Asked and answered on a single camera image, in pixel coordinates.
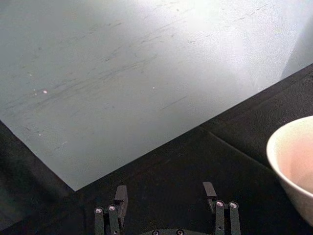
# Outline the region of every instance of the screw head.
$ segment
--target screw head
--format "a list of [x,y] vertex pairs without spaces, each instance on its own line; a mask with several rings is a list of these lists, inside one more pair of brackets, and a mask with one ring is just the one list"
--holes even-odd
[[95,209],[95,212],[96,212],[97,214],[101,213],[101,212],[102,212],[102,208],[97,208],[97,209]]
[[115,210],[115,205],[110,205],[110,206],[109,206],[109,210],[110,210],[110,211]]
[[222,206],[224,205],[224,203],[221,202],[221,201],[217,201],[217,202],[216,202],[216,205],[217,205],[218,207],[222,207]]
[[181,230],[181,229],[178,229],[178,230],[176,231],[176,234],[177,234],[177,235],[184,235],[184,231]]
[[236,208],[238,207],[238,205],[234,202],[230,202],[229,205],[232,207],[232,208]]

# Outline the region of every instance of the black table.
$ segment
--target black table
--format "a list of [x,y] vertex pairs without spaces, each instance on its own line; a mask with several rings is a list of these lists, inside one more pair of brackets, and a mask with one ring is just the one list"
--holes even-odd
[[313,65],[203,125],[2,231],[4,235],[93,234],[93,209],[109,205],[127,185],[126,234],[154,228],[208,232],[202,182],[222,200],[239,203],[243,235],[313,234],[266,159],[271,134],[313,115]]

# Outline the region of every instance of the black surface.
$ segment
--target black surface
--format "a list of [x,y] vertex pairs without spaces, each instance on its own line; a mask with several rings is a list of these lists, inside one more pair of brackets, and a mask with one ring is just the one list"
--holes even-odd
[[2,233],[93,234],[94,208],[110,205],[118,185],[128,188],[126,234],[157,228],[207,233],[202,182],[209,181],[218,199],[239,203],[243,235],[313,234],[264,152],[274,130],[312,113],[312,71],[298,72]]
[[73,192],[0,121],[0,231]]
[[313,115],[313,65],[204,123],[202,127],[270,167],[266,144],[284,124]]

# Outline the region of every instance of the scratch mark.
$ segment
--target scratch mark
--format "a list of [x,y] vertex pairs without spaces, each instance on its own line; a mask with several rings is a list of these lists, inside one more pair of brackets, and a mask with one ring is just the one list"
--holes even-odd
[[152,11],[155,11],[155,10],[157,10],[158,8],[162,7],[162,6],[163,6],[162,4],[156,5],[156,7],[155,7]]
[[99,27],[99,25],[97,23],[95,23],[93,26],[91,26],[89,28],[89,31],[95,31],[98,27]]
[[152,40],[154,40],[154,39],[158,39],[158,38],[160,38],[160,37],[161,37],[161,36],[154,37],[154,38],[151,38],[151,39],[149,39],[149,40],[143,40],[143,41],[141,41],[141,43],[140,43],[140,44],[150,42],[150,41],[152,41]]
[[9,102],[7,102],[5,105],[8,105],[8,107],[6,107],[5,109],[10,109],[10,108],[14,108],[17,105],[23,105],[26,103],[26,100],[30,98],[28,95],[24,94],[22,96],[20,96],[17,99],[11,100]]
[[85,37],[86,37],[86,35],[73,36],[73,37],[66,38],[65,40],[61,40],[58,42],[58,44],[60,45],[59,49],[63,50],[63,49],[66,49],[70,46],[73,46],[73,45],[77,44],[79,42],[79,40],[81,40]]
[[71,117],[75,116],[79,111],[80,111],[80,110],[77,110],[76,112],[74,112],[73,114],[71,114],[69,117],[71,118]]
[[116,57],[118,55],[118,51],[122,48],[123,46],[119,46],[118,48],[116,48],[115,50],[113,50],[111,52],[111,54],[108,57],[103,57],[100,59],[100,61],[104,61],[107,62],[110,59],[113,59],[114,57]]
[[114,78],[117,74],[119,74],[120,72],[125,72],[125,71],[132,71],[132,70],[136,70],[138,68],[141,68],[143,71],[144,68],[151,62],[153,61],[154,59],[156,59],[157,55],[154,55],[153,57],[149,58],[149,59],[144,59],[144,60],[141,60],[141,61],[137,61],[135,63],[132,63],[132,64],[129,64],[129,65],[125,65],[125,66],[122,66],[121,68],[119,69],[116,69],[116,70],[109,70],[107,71],[106,73],[105,72],[101,72],[99,73],[99,75],[102,75],[105,73],[104,76],[101,76],[99,78],[99,80],[107,80],[107,79],[112,79]]
[[234,20],[233,22],[242,21],[242,20],[244,20],[244,19],[245,19],[245,17],[240,17],[240,18]]
[[265,6],[267,6],[267,5],[268,5],[268,3],[267,3],[267,4],[265,4],[265,5],[263,5],[263,6],[258,7],[258,8],[256,9],[256,11],[261,10],[263,7],[265,7]]
[[59,92],[52,93],[49,97],[47,97],[46,99],[40,102],[36,102],[36,103],[28,105],[26,108],[28,110],[35,109],[36,111],[39,111],[45,108],[47,105],[57,102],[58,100],[64,101],[65,99],[68,99],[74,95],[77,95],[80,92],[80,90],[86,89],[86,87],[88,86],[92,86],[93,83],[95,83],[95,81],[89,81],[89,80],[74,83],[70,86],[66,86],[65,89]]
[[173,103],[170,103],[169,105],[166,105],[165,107],[161,108],[161,110],[166,109],[166,108],[170,107],[171,105],[176,104],[177,102],[180,102],[181,100],[183,100],[185,98],[187,98],[187,96],[184,96],[183,98],[180,98],[180,99],[174,101]]
[[115,24],[115,25],[112,25],[112,27],[111,28],[115,28],[115,27],[117,27],[117,26],[119,26],[119,25],[121,25],[122,23],[117,23],[117,24]]
[[57,89],[59,87],[66,86],[66,84],[67,84],[66,81],[61,82],[61,83],[57,84],[56,86],[54,86],[53,89]]
[[171,23],[168,23],[168,24],[166,24],[165,26],[162,26],[162,27],[158,28],[158,29],[156,30],[156,32],[159,31],[160,29],[163,29],[163,28],[165,28],[165,27],[167,27],[167,26],[170,26],[170,25],[172,25],[172,24],[175,24],[176,22],[182,21],[182,20],[184,20],[184,19],[186,19],[186,18],[187,18],[187,17],[184,17],[184,18],[175,20],[175,21],[173,21],[173,22],[171,22]]
[[54,150],[60,149],[60,148],[61,148],[64,144],[66,144],[66,143],[67,143],[67,141],[63,142],[60,146],[56,147]]

